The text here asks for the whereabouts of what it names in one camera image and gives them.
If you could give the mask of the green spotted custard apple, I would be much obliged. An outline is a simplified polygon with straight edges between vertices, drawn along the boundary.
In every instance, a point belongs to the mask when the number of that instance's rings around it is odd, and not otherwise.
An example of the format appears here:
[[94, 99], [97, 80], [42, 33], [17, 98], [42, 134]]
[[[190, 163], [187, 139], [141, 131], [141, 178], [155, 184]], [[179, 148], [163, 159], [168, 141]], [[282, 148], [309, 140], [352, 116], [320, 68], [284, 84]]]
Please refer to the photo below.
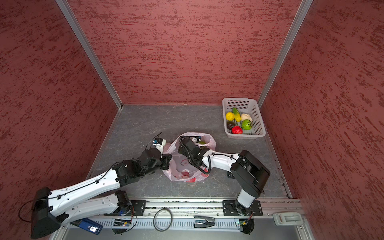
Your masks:
[[242, 121], [242, 129], [245, 130], [245, 131], [250, 131], [253, 127], [253, 123], [252, 121], [246, 119], [244, 121]]

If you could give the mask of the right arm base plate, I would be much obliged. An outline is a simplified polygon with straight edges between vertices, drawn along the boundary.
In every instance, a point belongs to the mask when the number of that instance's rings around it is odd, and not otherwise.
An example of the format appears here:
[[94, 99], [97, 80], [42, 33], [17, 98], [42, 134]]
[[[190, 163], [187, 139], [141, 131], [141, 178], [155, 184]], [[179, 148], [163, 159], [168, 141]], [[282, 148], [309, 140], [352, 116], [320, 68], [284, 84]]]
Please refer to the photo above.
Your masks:
[[224, 216], [260, 217], [263, 210], [260, 201], [253, 201], [249, 208], [245, 208], [237, 201], [222, 201]]

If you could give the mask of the yellow orange round fruit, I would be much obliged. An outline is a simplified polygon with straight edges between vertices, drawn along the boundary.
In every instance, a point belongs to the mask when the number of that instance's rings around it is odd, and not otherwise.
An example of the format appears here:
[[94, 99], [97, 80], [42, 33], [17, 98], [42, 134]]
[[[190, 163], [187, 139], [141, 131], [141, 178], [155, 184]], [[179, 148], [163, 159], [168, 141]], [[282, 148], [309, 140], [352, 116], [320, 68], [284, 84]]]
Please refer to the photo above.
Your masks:
[[232, 112], [226, 113], [226, 120], [227, 121], [233, 121], [235, 119], [235, 114]]

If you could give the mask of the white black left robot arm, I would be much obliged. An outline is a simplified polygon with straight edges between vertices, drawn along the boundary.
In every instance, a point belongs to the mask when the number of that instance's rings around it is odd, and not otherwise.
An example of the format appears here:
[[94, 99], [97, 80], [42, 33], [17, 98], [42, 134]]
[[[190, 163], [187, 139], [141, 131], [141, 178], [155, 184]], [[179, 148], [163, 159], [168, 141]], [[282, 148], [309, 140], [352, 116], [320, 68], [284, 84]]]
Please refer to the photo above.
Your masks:
[[59, 190], [37, 191], [32, 207], [31, 238], [46, 237], [61, 226], [95, 215], [134, 216], [121, 188], [156, 170], [168, 170], [172, 155], [151, 148], [137, 159], [114, 163], [106, 172]]

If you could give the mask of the yellow green mango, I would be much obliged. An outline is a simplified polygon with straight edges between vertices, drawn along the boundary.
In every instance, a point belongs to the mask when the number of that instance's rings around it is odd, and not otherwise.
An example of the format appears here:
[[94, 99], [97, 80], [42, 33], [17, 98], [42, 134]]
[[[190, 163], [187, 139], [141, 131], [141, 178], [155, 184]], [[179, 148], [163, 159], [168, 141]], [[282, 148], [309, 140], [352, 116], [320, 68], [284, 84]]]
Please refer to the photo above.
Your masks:
[[241, 114], [237, 108], [233, 108], [233, 114], [236, 122], [240, 122], [242, 120]]

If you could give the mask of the pink printed plastic bag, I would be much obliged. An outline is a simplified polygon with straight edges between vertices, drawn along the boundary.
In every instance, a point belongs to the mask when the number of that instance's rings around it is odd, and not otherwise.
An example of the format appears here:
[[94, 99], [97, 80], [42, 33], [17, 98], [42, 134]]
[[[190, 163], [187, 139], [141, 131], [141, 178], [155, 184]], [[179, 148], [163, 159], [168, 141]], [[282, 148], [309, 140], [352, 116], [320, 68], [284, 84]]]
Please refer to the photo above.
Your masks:
[[[210, 150], [216, 149], [216, 141], [213, 136], [206, 133], [184, 133], [181, 136], [201, 136], [205, 145], [199, 144], [201, 147], [206, 146]], [[164, 170], [165, 176], [172, 182], [187, 182], [194, 183], [205, 180], [211, 171], [210, 167], [196, 168], [189, 164], [187, 158], [178, 153], [179, 140], [178, 138], [171, 144], [166, 144], [165, 153], [172, 155], [169, 170]]]

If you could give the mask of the red fruit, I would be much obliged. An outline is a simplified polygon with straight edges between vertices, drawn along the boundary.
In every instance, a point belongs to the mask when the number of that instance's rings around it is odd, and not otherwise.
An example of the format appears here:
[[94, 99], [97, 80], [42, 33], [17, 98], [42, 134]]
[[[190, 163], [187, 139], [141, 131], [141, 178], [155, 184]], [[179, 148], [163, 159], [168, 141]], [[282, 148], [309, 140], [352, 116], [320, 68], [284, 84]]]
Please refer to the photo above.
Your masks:
[[243, 129], [239, 126], [235, 126], [231, 129], [232, 133], [233, 134], [237, 134], [237, 135], [242, 135], [243, 134]]

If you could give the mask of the dark brown round fruit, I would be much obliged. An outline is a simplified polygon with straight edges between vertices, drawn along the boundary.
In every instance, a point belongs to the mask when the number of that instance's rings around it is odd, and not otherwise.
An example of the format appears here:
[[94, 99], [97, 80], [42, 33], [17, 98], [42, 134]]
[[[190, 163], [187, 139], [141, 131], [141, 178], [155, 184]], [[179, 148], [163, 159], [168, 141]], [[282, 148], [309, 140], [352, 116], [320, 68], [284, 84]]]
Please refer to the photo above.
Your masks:
[[236, 124], [233, 121], [227, 121], [226, 127], [228, 130], [232, 130]]

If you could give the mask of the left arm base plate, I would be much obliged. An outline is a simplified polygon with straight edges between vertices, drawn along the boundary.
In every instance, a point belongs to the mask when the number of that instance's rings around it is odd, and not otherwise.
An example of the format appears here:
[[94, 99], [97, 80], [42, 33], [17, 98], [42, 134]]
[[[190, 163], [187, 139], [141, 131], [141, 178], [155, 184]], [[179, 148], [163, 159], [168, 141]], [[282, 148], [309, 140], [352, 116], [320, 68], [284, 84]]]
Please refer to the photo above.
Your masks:
[[145, 200], [128, 200], [118, 203], [118, 208], [111, 213], [112, 216], [142, 216], [146, 208]]

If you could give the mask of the pale yellow fruit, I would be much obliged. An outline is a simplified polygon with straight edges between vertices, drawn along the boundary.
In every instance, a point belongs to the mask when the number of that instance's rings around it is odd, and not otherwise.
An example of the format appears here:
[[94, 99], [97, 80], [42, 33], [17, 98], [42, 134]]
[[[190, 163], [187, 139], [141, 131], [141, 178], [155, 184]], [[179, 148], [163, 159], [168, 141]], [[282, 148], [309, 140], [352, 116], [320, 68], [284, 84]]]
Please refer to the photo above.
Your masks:
[[252, 117], [249, 114], [241, 114], [241, 121], [246, 121], [246, 120], [250, 122], [253, 121]]

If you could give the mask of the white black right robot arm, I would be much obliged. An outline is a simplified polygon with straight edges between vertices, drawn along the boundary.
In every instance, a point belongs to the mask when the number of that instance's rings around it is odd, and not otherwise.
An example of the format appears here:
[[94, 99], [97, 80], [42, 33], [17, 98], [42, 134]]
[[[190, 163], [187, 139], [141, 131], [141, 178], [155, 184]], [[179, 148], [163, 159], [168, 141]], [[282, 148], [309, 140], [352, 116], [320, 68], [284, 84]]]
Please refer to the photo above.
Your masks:
[[254, 200], [264, 193], [271, 175], [268, 168], [249, 151], [243, 150], [239, 154], [219, 153], [197, 145], [192, 139], [192, 136], [179, 137], [178, 153], [205, 175], [209, 175], [213, 168], [230, 172], [242, 188], [235, 200], [235, 209], [241, 216], [248, 215]]

